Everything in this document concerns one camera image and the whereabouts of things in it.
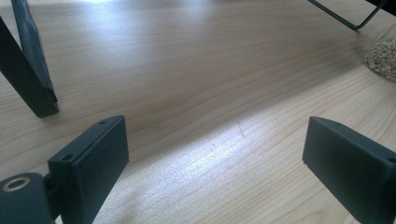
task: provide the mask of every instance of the mounting hole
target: mounting hole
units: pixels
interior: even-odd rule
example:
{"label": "mounting hole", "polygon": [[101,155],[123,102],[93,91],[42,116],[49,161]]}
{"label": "mounting hole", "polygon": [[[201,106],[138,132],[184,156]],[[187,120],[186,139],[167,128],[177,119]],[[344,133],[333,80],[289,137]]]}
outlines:
{"label": "mounting hole", "polygon": [[62,161],[70,161],[73,158],[73,155],[65,155],[61,158]]}
{"label": "mounting hole", "polygon": [[29,177],[19,177],[12,179],[3,186],[3,191],[12,192],[14,190],[21,189],[25,187],[27,184],[29,184],[29,182],[30,182]]}

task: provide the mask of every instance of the black clamp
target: black clamp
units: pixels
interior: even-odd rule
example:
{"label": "black clamp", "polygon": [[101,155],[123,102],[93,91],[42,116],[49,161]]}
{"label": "black clamp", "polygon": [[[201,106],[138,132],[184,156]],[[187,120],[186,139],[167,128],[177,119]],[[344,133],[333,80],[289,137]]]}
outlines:
{"label": "black clamp", "polygon": [[124,117],[101,120],[48,160],[46,176],[0,182],[0,223],[92,223],[128,160]]}

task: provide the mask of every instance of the black stand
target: black stand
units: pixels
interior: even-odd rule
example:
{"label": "black stand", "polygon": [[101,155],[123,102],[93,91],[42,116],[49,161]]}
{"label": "black stand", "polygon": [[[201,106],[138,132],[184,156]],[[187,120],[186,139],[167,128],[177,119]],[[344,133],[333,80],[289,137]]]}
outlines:
{"label": "black stand", "polygon": [[54,115],[57,99],[35,22],[26,0],[12,0],[12,6],[23,51],[0,17],[0,71],[39,118]]}
{"label": "black stand", "polygon": [[387,12],[391,13],[391,14],[395,14],[396,11],[396,7],[394,6],[394,1],[389,2],[389,4],[387,4],[389,0],[381,0],[378,4],[376,2],[378,2],[378,0],[368,0],[368,2],[377,5],[377,7],[374,9],[374,11],[372,13],[370,13],[370,15],[360,24],[360,25],[355,25],[350,21],[347,21],[346,19],[342,18],[341,16],[339,16],[338,14],[336,14],[335,12],[329,10],[328,8],[326,8],[325,6],[323,6],[321,3],[317,2],[316,0],[308,0],[308,2],[314,4],[316,7],[322,9],[324,12],[326,12],[327,14],[329,14],[330,16],[332,16],[333,18],[335,18],[336,20],[340,21],[341,23],[343,23],[345,26],[349,27],[351,30],[357,31],[360,28],[362,28],[363,26],[365,26],[367,24],[367,22],[369,22],[370,19],[373,18],[373,16],[379,11],[379,9],[383,8],[385,9]]}

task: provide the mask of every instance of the wooden table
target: wooden table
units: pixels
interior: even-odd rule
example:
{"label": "wooden table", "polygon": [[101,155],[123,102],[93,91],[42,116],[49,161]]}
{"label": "wooden table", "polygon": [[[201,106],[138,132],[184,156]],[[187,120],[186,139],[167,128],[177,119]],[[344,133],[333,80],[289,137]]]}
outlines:
{"label": "wooden table", "polygon": [[[9,2],[0,14],[18,37]],[[61,112],[38,119],[0,76],[0,179],[125,115],[131,162],[95,223],[357,223],[303,165],[310,116],[396,151],[396,86],[360,32],[305,0],[30,0]],[[327,1],[359,22],[373,6]]]}

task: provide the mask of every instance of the wooden surface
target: wooden surface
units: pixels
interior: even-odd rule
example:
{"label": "wooden surface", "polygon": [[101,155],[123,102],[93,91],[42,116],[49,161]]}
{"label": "wooden surface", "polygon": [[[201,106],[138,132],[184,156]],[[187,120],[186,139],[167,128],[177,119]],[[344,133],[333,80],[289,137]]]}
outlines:
{"label": "wooden surface", "polygon": [[[125,115],[131,162],[95,223],[357,223],[303,165],[310,116],[396,151],[396,86],[359,33],[305,0],[30,0],[61,112],[38,119],[0,77],[0,179]],[[359,23],[373,6],[326,5]],[[18,37],[12,9],[0,15]]]}

